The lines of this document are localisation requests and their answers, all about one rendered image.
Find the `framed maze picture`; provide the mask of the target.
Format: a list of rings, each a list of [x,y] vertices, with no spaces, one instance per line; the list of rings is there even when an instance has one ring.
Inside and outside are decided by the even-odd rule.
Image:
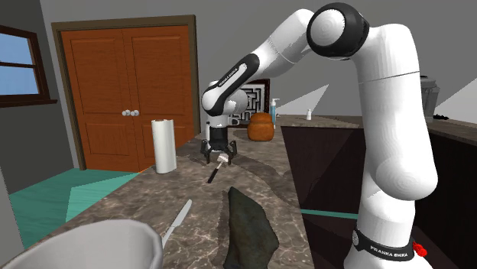
[[[237,128],[246,128],[250,118],[257,112],[269,113],[270,84],[269,79],[257,79],[241,87],[248,96],[248,103],[244,112],[233,115],[239,122]]]

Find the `brown bread loaf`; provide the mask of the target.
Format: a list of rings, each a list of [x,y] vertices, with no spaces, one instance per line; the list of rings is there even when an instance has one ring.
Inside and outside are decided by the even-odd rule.
[[[258,112],[252,115],[247,127],[251,141],[271,141],[274,137],[274,124],[268,113]]]

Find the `black-handled white brush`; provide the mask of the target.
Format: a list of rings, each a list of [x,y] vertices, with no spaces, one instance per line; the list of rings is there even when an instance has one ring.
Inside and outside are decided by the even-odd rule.
[[[218,173],[220,167],[229,161],[229,156],[225,153],[221,153],[218,156],[217,161],[219,162],[218,166],[214,169],[214,171],[211,173],[209,179],[207,180],[207,183],[211,183],[213,179],[215,178],[216,174]]]

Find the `dark robot stand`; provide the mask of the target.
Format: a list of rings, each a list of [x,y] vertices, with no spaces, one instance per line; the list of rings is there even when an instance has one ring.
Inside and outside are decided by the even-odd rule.
[[[284,127],[291,173],[316,269],[343,269],[362,188],[360,128]],[[412,236],[433,269],[477,269],[477,146],[430,140],[437,188],[416,202]]]

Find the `brown double door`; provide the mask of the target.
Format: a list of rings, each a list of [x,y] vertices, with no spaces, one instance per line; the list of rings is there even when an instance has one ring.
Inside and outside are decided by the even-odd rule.
[[[154,119],[174,122],[176,146],[199,134],[194,15],[51,27],[81,169],[149,168]]]

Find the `dark green cloth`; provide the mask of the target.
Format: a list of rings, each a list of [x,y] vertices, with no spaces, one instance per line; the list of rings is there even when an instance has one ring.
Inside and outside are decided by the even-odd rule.
[[[228,198],[229,249],[223,268],[268,269],[279,241],[264,209],[235,187]]]

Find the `silver knife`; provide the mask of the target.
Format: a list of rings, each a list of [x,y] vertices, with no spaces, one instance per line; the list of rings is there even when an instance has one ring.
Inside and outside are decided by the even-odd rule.
[[[188,212],[190,211],[190,207],[192,206],[193,201],[191,199],[188,199],[187,202],[184,204],[183,208],[180,210],[180,212],[177,214],[175,220],[173,223],[170,225],[170,228],[166,231],[164,237],[162,238],[162,247],[165,248],[165,245],[167,244],[167,240],[173,233],[174,229],[178,227],[179,225],[182,224],[184,219],[186,218]]]

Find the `grey bowl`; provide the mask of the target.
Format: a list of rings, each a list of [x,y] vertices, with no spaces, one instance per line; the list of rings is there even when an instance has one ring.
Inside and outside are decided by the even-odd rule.
[[[111,219],[56,235],[3,269],[163,269],[163,246],[149,225]]]

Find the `dark-framed window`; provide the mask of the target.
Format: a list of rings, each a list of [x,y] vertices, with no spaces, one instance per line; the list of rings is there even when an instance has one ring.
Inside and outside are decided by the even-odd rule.
[[[0,25],[0,108],[55,103],[37,35]]]

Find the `white paper towel roll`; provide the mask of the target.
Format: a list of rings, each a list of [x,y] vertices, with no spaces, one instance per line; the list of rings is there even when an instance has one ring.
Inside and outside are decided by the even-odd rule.
[[[173,120],[152,120],[155,170],[159,174],[177,168],[176,145]]]

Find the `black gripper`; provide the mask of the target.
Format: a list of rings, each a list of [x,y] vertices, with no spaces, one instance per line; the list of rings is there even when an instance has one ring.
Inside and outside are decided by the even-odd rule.
[[[228,143],[228,130],[224,128],[209,128],[209,141],[203,139],[200,153],[206,158],[206,163],[210,162],[210,153],[213,151],[224,151],[228,155],[228,165],[232,164],[233,158],[237,154],[236,141]]]

